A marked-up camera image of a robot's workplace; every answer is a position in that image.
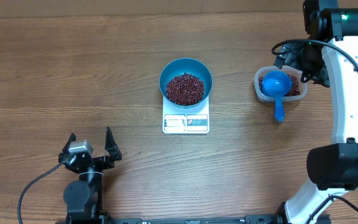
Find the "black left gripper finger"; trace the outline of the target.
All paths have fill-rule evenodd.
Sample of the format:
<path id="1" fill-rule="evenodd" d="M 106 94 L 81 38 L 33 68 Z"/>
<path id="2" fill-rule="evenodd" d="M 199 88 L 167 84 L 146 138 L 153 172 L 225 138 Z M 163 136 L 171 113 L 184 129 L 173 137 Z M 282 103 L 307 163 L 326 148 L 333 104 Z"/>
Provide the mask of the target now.
<path id="1" fill-rule="evenodd" d="M 108 152 L 113 161 L 120 161 L 122 159 L 122 153 L 119 150 L 110 127 L 106 128 L 106 139 L 104 149 Z"/>
<path id="2" fill-rule="evenodd" d="M 70 148 L 70 144 L 72 142 L 76 141 L 76 135 L 74 133 L 70 134 L 70 137 L 68 138 L 67 143 L 65 144 L 65 146 L 63 147 L 61 153 L 62 154 L 68 154 L 69 153 L 69 148 Z"/>

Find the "blue measuring scoop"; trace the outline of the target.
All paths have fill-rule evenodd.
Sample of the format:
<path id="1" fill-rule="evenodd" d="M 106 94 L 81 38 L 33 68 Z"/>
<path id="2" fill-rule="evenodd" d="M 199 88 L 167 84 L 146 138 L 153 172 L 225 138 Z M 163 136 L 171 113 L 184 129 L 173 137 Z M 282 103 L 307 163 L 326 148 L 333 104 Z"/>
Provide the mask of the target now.
<path id="1" fill-rule="evenodd" d="M 262 80 L 262 93 L 271 96 L 275 100 L 275 119 L 283 122 L 285 110 L 283 97 L 290 91 L 292 82 L 288 75 L 279 71 L 268 72 Z"/>

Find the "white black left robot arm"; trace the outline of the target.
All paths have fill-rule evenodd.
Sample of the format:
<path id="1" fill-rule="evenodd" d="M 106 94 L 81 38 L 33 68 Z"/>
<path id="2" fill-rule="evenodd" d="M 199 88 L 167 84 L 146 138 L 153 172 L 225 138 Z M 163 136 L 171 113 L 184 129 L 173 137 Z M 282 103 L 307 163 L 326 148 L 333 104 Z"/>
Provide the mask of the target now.
<path id="1" fill-rule="evenodd" d="M 67 205 L 65 223 L 113 223 L 103 208 L 103 171 L 114 168 L 122 154 L 112 131 L 106 128 L 104 150 L 107 156 L 93 157 L 93 148 L 87 140 L 77 141 L 71 134 L 59 153 L 58 161 L 66 169 L 78 174 L 78 180 L 67 185 L 63 200 Z"/>

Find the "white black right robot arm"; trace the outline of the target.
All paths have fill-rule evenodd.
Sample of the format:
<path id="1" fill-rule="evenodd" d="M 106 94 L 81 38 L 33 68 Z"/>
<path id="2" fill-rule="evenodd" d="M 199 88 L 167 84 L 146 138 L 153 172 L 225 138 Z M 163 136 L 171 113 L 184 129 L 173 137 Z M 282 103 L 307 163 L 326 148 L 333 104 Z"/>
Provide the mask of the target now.
<path id="1" fill-rule="evenodd" d="M 303 16 L 308 38 L 276 44 L 274 64 L 331 90 L 333 130 L 329 145 L 310 150 L 307 180 L 276 214 L 267 215 L 269 223 L 329 223 L 325 209 L 358 188 L 358 8 L 309 0 Z"/>

